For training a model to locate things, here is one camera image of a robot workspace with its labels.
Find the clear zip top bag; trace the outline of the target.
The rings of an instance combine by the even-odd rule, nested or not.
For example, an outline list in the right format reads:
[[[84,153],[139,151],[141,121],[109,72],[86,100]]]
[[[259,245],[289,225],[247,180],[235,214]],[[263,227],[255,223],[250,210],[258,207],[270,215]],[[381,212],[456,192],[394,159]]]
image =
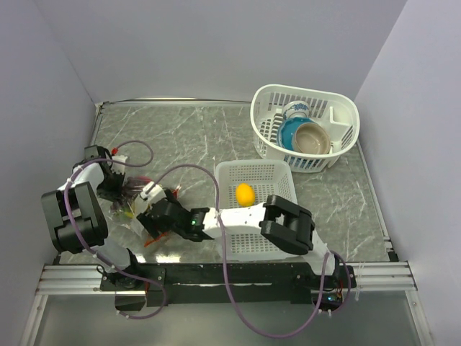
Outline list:
[[[163,187],[162,188],[165,190],[166,197],[167,197],[167,190],[173,195],[175,198],[178,198],[179,191],[182,189],[181,185],[177,185],[176,187]],[[138,196],[136,197],[134,201],[134,211],[133,213],[128,211],[128,212],[121,212],[121,213],[116,213],[112,212],[109,210],[109,218],[113,220],[115,223],[120,224],[121,226],[124,226],[127,229],[130,229],[133,231],[135,234],[137,234],[139,237],[141,237],[143,240],[145,240],[144,247],[147,247],[149,244],[152,244],[154,242],[159,241],[161,238],[165,237],[167,233],[164,235],[160,236],[157,239],[153,239],[148,232],[144,229],[144,227],[141,225],[141,223],[136,219],[136,217],[141,214],[138,211],[137,208],[137,199]]]

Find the yellow fake lemon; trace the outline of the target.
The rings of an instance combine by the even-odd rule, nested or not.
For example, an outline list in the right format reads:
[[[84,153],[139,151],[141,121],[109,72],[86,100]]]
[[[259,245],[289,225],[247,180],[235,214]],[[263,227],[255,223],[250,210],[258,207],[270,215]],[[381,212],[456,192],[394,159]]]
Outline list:
[[[241,207],[251,207],[256,201],[253,188],[246,183],[239,184],[236,188],[236,201]]]

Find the white perforated rectangular basket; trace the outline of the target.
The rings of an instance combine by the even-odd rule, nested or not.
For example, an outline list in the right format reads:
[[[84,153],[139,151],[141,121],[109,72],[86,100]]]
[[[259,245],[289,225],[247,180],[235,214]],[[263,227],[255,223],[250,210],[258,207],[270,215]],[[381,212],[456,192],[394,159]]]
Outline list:
[[[225,225],[226,258],[228,261],[254,262],[274,261],[293,258],[283,252],[259,231],[237,231],[231,226],[231,208],[239,208],[236,198],[237,187],[249,185],[255,193],[254,205],[267,201],[270,195],[277,195],[292,203],[297,203],[295,186],[290,167],[279,160],[235,160],[219,163],[215,168],[215,178],[219,185],[219,209]]]

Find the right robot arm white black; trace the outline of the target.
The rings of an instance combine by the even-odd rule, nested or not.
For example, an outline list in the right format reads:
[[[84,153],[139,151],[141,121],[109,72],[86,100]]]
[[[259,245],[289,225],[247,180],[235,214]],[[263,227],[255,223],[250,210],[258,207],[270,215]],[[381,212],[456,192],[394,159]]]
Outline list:
[[[227,260],[300,257],[308,275],[323,287],[341,277],[338,261],[318,235],[311,212],[278,195],[257,205],[220,210],[187,210],[175,198],[164,197],[136,218],[153,238],[172,231],[193,242],[215,241]]]

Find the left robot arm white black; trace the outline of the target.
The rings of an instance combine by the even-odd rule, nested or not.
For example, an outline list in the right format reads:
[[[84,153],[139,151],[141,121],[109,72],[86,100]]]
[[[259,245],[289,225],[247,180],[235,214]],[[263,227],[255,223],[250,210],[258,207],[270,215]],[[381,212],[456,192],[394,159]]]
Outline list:
[[[71,178],[57,190],[42,195],[41,203],[53,246],[60,253],[87,252],[98,271],[118,288],[136,289],[143,281],[134,254],[109,238],[108,225],[98,203],[119,202],[125,172],[112,162],[102,146],[88,146],[84,159],[73,166]]]

